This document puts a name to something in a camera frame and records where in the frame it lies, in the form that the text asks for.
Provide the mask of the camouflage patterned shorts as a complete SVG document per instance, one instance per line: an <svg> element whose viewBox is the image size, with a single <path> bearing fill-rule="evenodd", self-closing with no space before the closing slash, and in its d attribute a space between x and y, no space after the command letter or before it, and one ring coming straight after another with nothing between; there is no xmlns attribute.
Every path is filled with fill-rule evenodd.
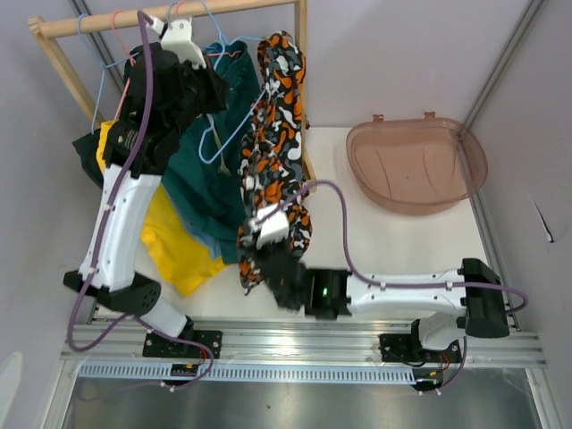
<svg viewBox="0 0 572 429"><path fill-rule="evenodd" d="M240 194L247 220L239 227L237 248L240 283L248 295L263 281L248 248L254 235L248 219L259 209L282 202L306 183L302 162L302 92L306 57L287 31L263 39L257 47L263 94L253 105L250 125L240 143ZM284 209L289 220L287 242L293 256L307 251L313 226L298 196Z"/></svg>

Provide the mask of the dark green shorts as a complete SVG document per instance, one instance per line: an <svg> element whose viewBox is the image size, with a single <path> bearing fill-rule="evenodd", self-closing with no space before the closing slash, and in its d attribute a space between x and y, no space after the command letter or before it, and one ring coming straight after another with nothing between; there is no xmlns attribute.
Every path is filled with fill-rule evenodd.
<svg viewBox="0 0 572 429"><path fill-rule="evenodd" d="M181 135L162 183L187 233L227 265L238 262L238 229L246 219L240 194L240 145L249 110L260 94L248 45L242 40L206 48L229 85L227 109L196 119Z"/></svg>

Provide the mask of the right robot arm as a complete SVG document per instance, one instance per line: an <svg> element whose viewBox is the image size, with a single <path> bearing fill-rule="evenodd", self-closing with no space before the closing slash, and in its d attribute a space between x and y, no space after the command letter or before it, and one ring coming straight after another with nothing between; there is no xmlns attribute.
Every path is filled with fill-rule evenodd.
<svg viewBox="0 0 572 429"><path fill-rule="evenodd" d="M430 359L464 336L509 335L500 279L477 258L465 258L459 268L441 273L402 276L308 267L283 244L262 247L254 259L278 306L308 317L416 313L408 350L418 360Z"/></svg>

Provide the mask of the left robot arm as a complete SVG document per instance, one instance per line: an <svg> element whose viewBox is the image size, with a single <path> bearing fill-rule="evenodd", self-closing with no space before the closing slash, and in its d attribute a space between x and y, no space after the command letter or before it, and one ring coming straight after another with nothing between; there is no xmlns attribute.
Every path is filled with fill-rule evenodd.
<svg viewBox="0 0 572 429"><path fill-rule="evenodd" d="M159 43L132 50L124 76L127 96L105 138L102 198L87 254L63 284L115 312L133 315L164 333L177 358L193 349L189 319L162 296L161 286L137 273L135 256L147 210L181 134L199 117L225 110L228 85L210 64L193 66Z"/></svg>

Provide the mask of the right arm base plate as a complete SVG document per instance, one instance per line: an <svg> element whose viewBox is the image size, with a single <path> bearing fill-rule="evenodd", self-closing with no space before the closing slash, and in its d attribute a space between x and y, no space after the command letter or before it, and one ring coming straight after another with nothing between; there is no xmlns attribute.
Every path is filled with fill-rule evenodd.
<svg viewBox="0 0 572 429"><path fill-rule="evenodd" d="M420 367L422 364L461 362L461 349L458 341L453 341L446 349L432 350L421 345L412 333L385 333L379 336L379 350L382 361Z"/></svg>

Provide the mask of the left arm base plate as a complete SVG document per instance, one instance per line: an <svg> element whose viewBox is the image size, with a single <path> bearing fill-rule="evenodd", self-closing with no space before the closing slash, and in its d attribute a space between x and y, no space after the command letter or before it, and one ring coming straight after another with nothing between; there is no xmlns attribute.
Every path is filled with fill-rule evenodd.
<svg viewBox="0 0 572 429"><path fill-rule="evenodd" d="M222 331L195 330L191 332L190 340L209 348L214 355L214 359L220 357L223 345ZM200 347L167 340L154 332L146 335L142 356L145 358L209 358L208 353Z"/></svg>

